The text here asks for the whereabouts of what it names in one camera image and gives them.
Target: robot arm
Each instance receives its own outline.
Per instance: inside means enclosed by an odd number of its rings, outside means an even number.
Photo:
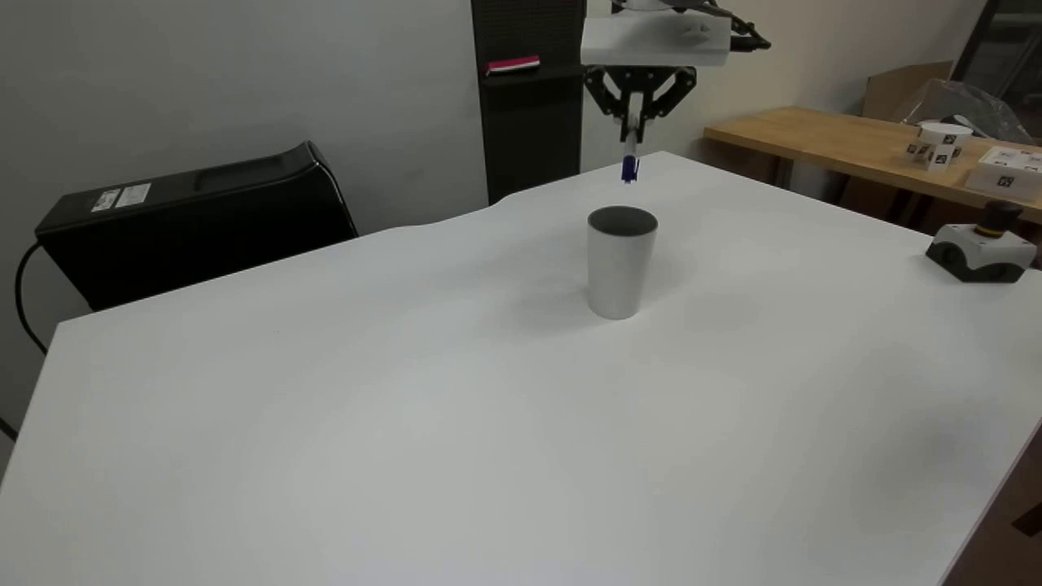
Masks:
[[[622,181],[639,175],[635,149],[656,119],[669,119],[693,90],[701,65],[724,65],[730,53],[773,49],[754,24],[716,0],[663,0],[631,8],[612,0],[612,16],[589,16],[582,30],[582,85],[604,113],[615,119],[626,145]]]

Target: silver cylinder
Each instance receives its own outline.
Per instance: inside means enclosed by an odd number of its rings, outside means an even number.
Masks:
[[[589,216],[587,300],[596,316],[628,319],[642,308],[659,219],[642,208],[600,208]]]

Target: cable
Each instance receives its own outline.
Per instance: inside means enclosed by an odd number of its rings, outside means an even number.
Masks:
[[[46,346],[34,334],[34,326],[25,319],[25,308],[22,308],[22,277],[25,277],[25,263],[34,260],[37,251],[41,251],[41,243],[22,254],[19,271],[12,275],[12,308],[19,314],[19,324],[22,324],[25,335],[34,339],[34,346],[46,355]]]
[[[10,438],[12,442],[19,440],[19,435],[7,419],[0,419],[0,435]]]
[[[34,346],[46,355],[46,346],[34,334],[30,316],[25,316],[25,302],[22,302],[22,277],[25,277],[25,267],[30,267],[37,251],[41,251],[41,243],[22,254],[22,260],[19,260],[17,275],[12,275],[12,308],[19,314],[19,324],[22,324],[25,335],[34,339]],[[0,416],[0,435],[10,438],[12,442],[19,440],[19,435],[4,416]]]

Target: black case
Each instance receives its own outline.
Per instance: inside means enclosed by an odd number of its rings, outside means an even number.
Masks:
[[[150,186],[144,202],[115,193]],[[108,309],[356,239],[335,175],[312,145],[289,152],[71,193],[37,227],[41,244]]]

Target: cup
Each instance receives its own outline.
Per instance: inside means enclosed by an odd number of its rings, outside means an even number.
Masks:
[[[945,170],[960,152],[973,131],[958,125],[920,125],[920,138],[910,145],[910,156],[924,170]]]
[[[659,219],[644,208],[612,205],[589,216],[587,302],[596,316],[639,314]]]

